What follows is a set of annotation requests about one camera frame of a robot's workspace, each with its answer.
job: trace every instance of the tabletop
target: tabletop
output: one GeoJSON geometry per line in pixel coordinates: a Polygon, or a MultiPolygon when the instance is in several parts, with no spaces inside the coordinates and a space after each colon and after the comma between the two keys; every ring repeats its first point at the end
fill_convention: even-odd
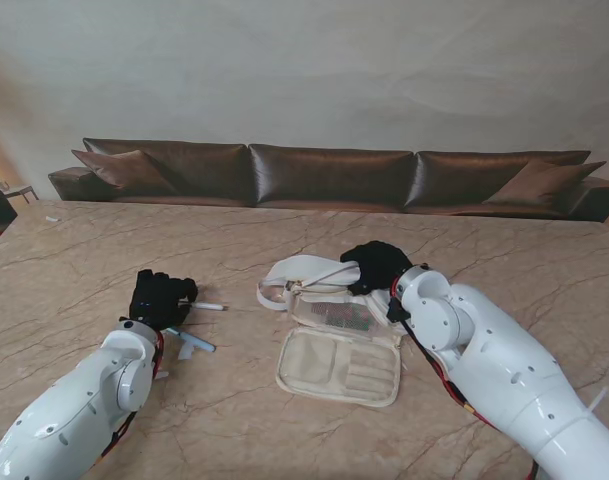
{"type": "MultiPolygon", "coordinates": [[[[393,405],[294,396],[275,382],[294,327],[255,285],[297,253],[379,239],[473,285],[559,360],[585,402],[609,387],[609,229],[598,223],[42,201],[0,238],[0,439],[127,314],[136,273],[192,277],[184,327],[217,345],[163,369],[127,437],[85,479],[523,479],[530,458],[458,407],[402,344],[393,405]]],[[[609,427],[609,392],[597,407],[609,427]]]]}

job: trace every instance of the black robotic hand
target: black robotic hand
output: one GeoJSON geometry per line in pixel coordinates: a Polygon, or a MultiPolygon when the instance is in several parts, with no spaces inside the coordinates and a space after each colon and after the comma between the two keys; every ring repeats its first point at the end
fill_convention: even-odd
{"type": "Polygon", "coordinates": [[[191,305],[180,305],[180,300],[192,303],[196,298],[197,285],[193,279],[180,280],[163,272],[153,274],[152,270],[141,270],[137,274],[129,318],[162,331],[184,323],[191,311],[191,305]]]}
{"type": "Polygon", "coordinates": [[[344,252],[340,262],[350,261],[357,262],[361,272],[360,279],[348,287],[353,295],[390,289],[395,279],[413,266],[402,250],[378,240],[344,252]]]}

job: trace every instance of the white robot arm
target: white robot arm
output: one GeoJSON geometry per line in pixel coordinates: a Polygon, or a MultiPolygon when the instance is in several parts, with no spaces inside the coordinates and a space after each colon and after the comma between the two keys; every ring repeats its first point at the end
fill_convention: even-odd
{"type": "Polygon", "coordinates": [[[468,403],[556,480],[609,480],[609,430],[553,356],[479,290],[415,266],[393,287],[417,341],[468,403]]]}
{"type": "Polygon", "coordinates": [[[158,333],[143,323],[120,322],[15,420],[0,442],[0,480],[76,480],[86,473],[146,401],[161,358],[157,343],[158,333]]]}

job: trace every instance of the white pen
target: white pen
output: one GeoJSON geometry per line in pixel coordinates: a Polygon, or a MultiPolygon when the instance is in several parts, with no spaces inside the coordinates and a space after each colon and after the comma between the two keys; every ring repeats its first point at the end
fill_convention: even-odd
{"type": "Polygon", "coordinates": [[[217,303],[205,303],[205,302],[180,302],[183,305],[191,305],[193,308],[199,308],[201,310],[217,310],[217,311],[223,311],[226,310],[226,307],[224,305],[219,305],[217,303]]]}

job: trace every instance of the mesh pocket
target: mesh pocket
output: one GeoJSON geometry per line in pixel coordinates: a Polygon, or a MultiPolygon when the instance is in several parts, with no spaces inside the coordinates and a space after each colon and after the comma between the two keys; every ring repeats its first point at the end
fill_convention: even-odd
{"type": "Polygon", "coordinates": [[[356,303],[315,302],[298,299],[293,315],[319,325],[353,330],[373,335],[379,324],[369,309],[356,303]]]}

